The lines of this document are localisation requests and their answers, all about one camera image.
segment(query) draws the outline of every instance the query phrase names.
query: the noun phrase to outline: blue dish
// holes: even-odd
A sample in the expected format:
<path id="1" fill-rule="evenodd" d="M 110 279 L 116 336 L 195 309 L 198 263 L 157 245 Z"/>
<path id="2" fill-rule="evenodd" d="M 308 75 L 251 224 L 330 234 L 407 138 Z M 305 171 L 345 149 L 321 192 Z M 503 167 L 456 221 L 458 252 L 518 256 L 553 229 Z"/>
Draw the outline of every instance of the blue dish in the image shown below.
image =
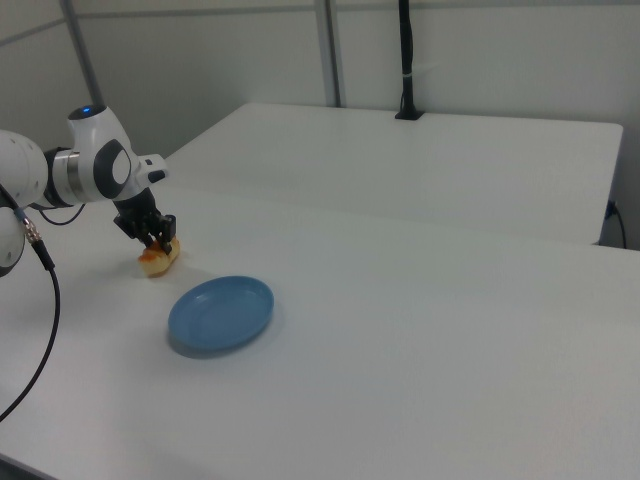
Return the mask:
<path id="1" fill-rule="evenodd" d="M 271 320 L 273 293 L 251 277 L 221 277 L 185 293 L 171 309 L 169 332 L 181 344 L 214 352 L 244 345 Z"/>

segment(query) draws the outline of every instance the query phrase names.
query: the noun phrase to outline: white table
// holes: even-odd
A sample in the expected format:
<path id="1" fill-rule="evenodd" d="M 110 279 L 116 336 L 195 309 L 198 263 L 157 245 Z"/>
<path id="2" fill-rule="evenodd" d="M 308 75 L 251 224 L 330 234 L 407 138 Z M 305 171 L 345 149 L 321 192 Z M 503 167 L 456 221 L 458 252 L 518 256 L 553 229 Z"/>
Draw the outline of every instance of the white table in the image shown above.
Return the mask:
<path id="1" fill-rule="evenodd" d="M 635 252 L 214 193 L 181 161 L 155 190 L 183 243 L 163 278 L 109 204 L 38 222 L 63 318 L 2 454 L 64 480 L 637 478 Z M 171 306 L 227 274 L 271 286 L 271 325 L 176 354 Z M 42 354 L 50 296 L 31 252 L 0 279 L 0 405 Z"/>
<path id="2" fill-rule="evenodd" d="M 249 104 L 170 157 L 211 191 L 591 244 L 622 127 Z"/>

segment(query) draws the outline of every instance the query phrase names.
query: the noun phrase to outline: black cable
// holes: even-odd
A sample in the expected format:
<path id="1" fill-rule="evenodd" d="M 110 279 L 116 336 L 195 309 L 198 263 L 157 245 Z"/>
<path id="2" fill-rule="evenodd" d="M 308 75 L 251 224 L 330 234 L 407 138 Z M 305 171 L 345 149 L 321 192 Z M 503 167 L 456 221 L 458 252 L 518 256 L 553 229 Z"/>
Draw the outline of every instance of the black cable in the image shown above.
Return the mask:
<path id="1" fill-rule="evenodd" d="M 627 249 L 627 232 L 624 229 L 624 222 L 622 221 L 622 215 L 620 214 L 620 210 L 618 210 L 618 204 L 613 200 L 609 200 L 607 202 L 607 209 L 604 213 L 604 219 L 608 220 L 613 215 L 618 217 L 618 222 L 620 223 L 620 231 L 622 232 L 622 246 L 626 250 Z"/>
<path id="2" fill-rule="evenodd" d="M 35 225 L 29 220 L 29 218 L 25 215 L 24 211 L 18 206 L 18 203 L 15 199 L 7 192 L 7 190 L 0 183 L 0 195 L 2 195 L 9 206 L 13 209 L 13 213 L 15 214 L 18 221 L 23 225 L 25 229 L 25 233 L 29 243 L 33 247 L 33 250 L 38 255 L 38 258 L 42 262 L 42 266 L 45 270 L 49 272 L 51 275 L 51 282 L 53 283 L 53 293 L 55 297 L 55 309 L 53 312 L 53 327 L 51 327 L 51 335 L 49 336 L 49 342 L 47 343 L 47 348 L 44 351 L 44 355 L 38 364 L 38 368 L 36 368 L 35 373 L 29 380 L 29 383 L 26 387 L 20 392 L 20 395 L 9 405 L 9 407 L 0 414 L 0 422 L 2 422 L 5 418 L 7 418 L 11 412 L 13 412 L 18 405 L 24 400 L 24 398 L 29 394 L 35 383 L 38 381 L 38 377 L 44 370 L 45 365 L 47 364 L 47 360 L 49 360 L 49 355 L 51 355 L 51 350 L 53 349 L 53 344 L 56 341 L 56 334 L 58 333 L 58 324 L 60 323 L 60 285 L 58 284 L 58 277 L 56 272 L 54 271 L 55 265 L 53 260 L 51 260 L 51 256 L 49 252 L 47 252 L 47 247 L 44 245 L 44 242 L 40 238 L 40 234 L 35 228 Z"/>
<path id="3" fill-rule="evenodd" d="M 0 195 L 4 197 L 12 210 L 15 210 L 18 207 L 18 203 L 13 199 L 13 197 L 5 190 L 5 188 L 0 183 Z"/>
<path id="4" fill-rule="evenodd" d="M 70 223 L 72 223 L 76 218 L 78 218 L 80 216 L 80 214 L 82 213 L 82 210 L 84 210 L 84 207 L 86 207 L 87 204 L 83 203 L 82 206 L 78 209 L 78 211 L 76 212 L 76 214 L 71 217 L 69 220 L 67 220 L 66 222 L 54 222 L 53 220 L 51 220 L 49 217 L 47 217 L 44 214 L 44 211 L 39 210 L 40 215 L 42 216 L 42 218 L 44 218 L 47 222 L 49 222 L 51 225 L 56 225 L 58 227 L 64 227 L 65 225 L 69 225 Z"/>
<path id="5" fill-rule="evenodd" d="M 620 215 L 620 210 L 618 210 L 617 206 L 614 206 L 615 214 L 618 217 L 618 222 L 620 222 L 620 230 L 622 231 L 622 246 L 624 249 L 627 249 L 627 232 L 624 230 L 624 222 L 622 221 L 622 215 Z"/>
<path id="6" fill-rule="evenodd" d="M 53 270 L 53 268 L 49 270 L 49 273 L 51 274 L 51 281 L 53 282 L 53 291 L 56 299 L 55 313 L 53 314 L 53 327 L 51 328 L 49 343 L 47 343 L 47 348 L 44 352 L 44 355 L 42 356 L 42 360 L 40 360 L 40 364 L 38 365 L 36 372 L 33 374 L 33 377 L 31 377 L 31 380 L 29 381 L 27 386 L 24 388 L 24 390 L 22 390 L 22 393 L 18 395 L 18 398 L 16 398 L 13 403 L 9 405 L 9 408 L 2 412 L 2 414 L 0 415 L 0 422 L 7 418 L 9 414 L 13 412 L 13 410 L 15 410 L 18 405 L 20 405 L 20 402 L 24 400 L 24 397 L 26 397 L 29 391 L 33 388 L 36 381 L 38 380 L 38 377 L 42 373 L 42 370 L 44 370 L 44 366 L 47 364 L 47 360 L 49 359 L 49 355 L 51 354 L 51 350 L 53 348 L 53 343 L 56 340 L 56 334 L 58 333 L 58 324 L 60 323 L 60 285 L 58 285 L 58 277 L 56 276 L 56 272 Z"/>

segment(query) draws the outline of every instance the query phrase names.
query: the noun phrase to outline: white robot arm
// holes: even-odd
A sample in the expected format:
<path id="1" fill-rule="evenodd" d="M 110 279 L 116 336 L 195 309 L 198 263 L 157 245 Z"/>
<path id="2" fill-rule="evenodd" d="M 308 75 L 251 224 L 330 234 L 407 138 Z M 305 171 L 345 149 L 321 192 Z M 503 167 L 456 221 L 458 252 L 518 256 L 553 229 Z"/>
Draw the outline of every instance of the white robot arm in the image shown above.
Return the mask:
<path id="1" fill-rule="evenodd" d="M 122 125 L 105 106 L 78 108 L 68 121 L 73 148 L 46 154 L 31 140 L 0 130 L 0 184 L 20 207 L 39 210 L 112 200 L 118 210 L 116 225 L 146 246 L 155 237 L 169 253 L 175 217 L 156 209 L 149 189 L 167 177 L 164 159 L 136 155 Z M 0 277 L 18 262 L 23 247 L 22 227 L 0 196 Z"/>

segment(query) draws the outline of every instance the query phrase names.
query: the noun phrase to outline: food item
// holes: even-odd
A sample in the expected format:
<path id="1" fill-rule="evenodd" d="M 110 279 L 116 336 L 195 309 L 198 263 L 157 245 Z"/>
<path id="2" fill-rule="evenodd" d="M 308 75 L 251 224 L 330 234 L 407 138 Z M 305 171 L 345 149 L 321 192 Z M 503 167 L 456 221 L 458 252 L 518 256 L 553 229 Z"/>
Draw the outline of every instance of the food item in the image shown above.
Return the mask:
<path id="1" fill-rule="evenodd" d="M 171 253 L 167 255 L 156 240 L 149 248 L 145 248 L 138 257 L 138 263 L 148 277 L 159 277 L 166 272 L 180 253 L 180 242 L 177 237 L 171 239 Z"/>

